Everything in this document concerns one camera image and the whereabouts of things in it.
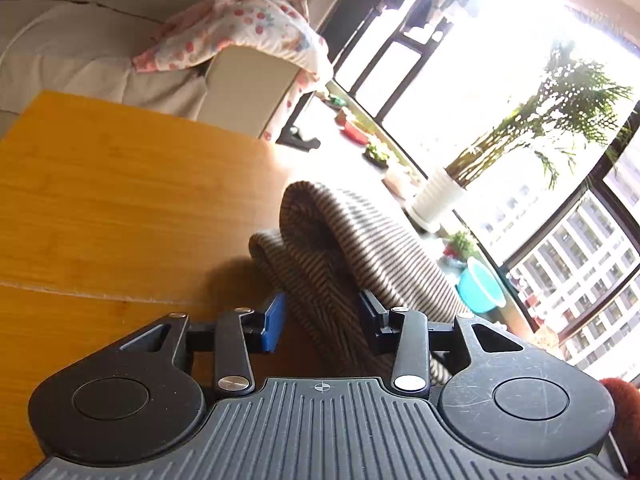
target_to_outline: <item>round black knob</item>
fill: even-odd
[[[598,450],[614,416],[598,381],[484,320],[456,323],[468,365],[442,389],[438,411],[462,440],[517,463],[561,463]]]
[[[149,392],[133,379],[108,377],[80,386],[74,395],[76,410],[97,420],[118,420],[145,407]]]
[[[498,408],[524,420],[549,420],[569,405],[569,397],[557,384],[524,377],[506,381],[494,390]]]
[[[167,316],[42,382],[29,421],[45,454],[115,466],[187,438],[206,407],[200,386],[174,365],[186,316]]]

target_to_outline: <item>wooden table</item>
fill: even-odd
[[[36,99],[0,142],[1,480],[42,458],[27,403],[47,376],[167,312],[212,320],[262,303],[247,241],[277,227],[286,185],[318,176],[313,161],[136,108]],[[291,320],[276,356],[252,362],[258,380],[327,373]]]

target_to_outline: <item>red fuzzy object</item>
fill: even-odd
[[[640,392],[622,379],[600,381],[616,406],[611,433],[629,469],[629,480],[640,480]]]

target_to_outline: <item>black clamp arm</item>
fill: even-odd
[[[273,352],[284,319],[285,295],[277,293],[261,309],[240,307],[223,313],[216,323],[191,325],[187,334],[190,355],[214,353],[214,399],[241,397],[255,390],[249,354]]]
[[[370,290],[360,293],[360,325],[374,355],[396,354],[391,382],[394,393],[427,397],[431,351],[449,351],[453,325],[432,323],[424,313],[396,306],[387,310]]]

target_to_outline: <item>striped blanket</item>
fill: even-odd
[[[453,322],[466,311],[406,219],[353,191],[291,184],[280,207],[280,229],[253,235],[249,250],[271,283],[286,291],[289,312],[336,376],[390,376],[394,357],[374,357],[360,329],[361,289],[372,290],[387,308],[408,306],[432,321]],[[448,379],[431,359],[431,381]]]

